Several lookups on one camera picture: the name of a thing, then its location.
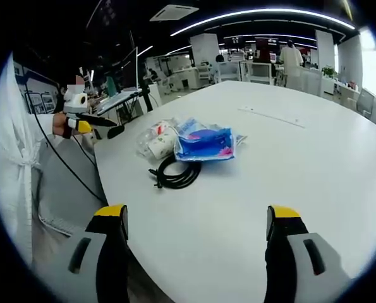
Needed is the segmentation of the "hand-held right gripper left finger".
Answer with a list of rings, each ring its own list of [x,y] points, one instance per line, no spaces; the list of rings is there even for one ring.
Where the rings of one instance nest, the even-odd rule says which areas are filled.
[[[61,302],[129,302],[126,205],[98,210],[45,267],[45,283]]]

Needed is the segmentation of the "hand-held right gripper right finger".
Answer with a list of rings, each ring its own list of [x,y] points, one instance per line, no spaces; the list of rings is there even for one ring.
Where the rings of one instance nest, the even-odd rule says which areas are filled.
[[[339,253],[292,208],[268,206],[266,241],[265,302],[334,302],[351,285]]]

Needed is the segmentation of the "person's left hand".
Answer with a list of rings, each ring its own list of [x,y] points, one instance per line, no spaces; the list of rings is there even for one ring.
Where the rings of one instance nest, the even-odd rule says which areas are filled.
[[[66,115],[62,112],[55,113],[52,120],[52,133],[57,136],[65,137],[66,134]]]

